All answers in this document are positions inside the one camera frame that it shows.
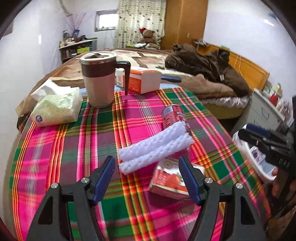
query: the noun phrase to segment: window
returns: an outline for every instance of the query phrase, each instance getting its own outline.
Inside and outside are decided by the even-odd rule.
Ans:
[[[117,10],[97,11],[95,18],[95,32],[115,29],[118,23]]]

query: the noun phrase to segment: curtain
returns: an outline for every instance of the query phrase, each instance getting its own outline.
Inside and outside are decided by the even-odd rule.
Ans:
[[[166,0],[119,0],[114,47],[138,43],[142,38],[139,28],[154,30],[160,43],[164,37],[165,8]]]

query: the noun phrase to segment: mug handle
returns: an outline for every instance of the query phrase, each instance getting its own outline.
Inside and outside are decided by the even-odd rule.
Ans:
[[[123,68],[124,69],[124,75],[125,75],[125,93],[124,95],[128,95],[128,82],[129,82],[129,76],[131,72],[131,63],[128,61],[117,61],[115,68]]]

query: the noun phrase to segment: red packet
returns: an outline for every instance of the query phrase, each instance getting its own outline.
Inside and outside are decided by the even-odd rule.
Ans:
[[[192,165],[205,174],[203,166]],[[170,157],[160,160],[155,168],[148,190],[175,199],[189,199],[189,194],[179,171],[178,160]]]

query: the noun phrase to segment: brown jacket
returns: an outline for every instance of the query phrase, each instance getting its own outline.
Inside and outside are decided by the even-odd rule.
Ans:
[[[224,49],[199,54],[190,44],[177,44],[165,60],[165,67],[184,73],[203,74],[211,82],[222,83],[231,87],[238,97],[251,94],[244,78],[229,65],[229,52]]]

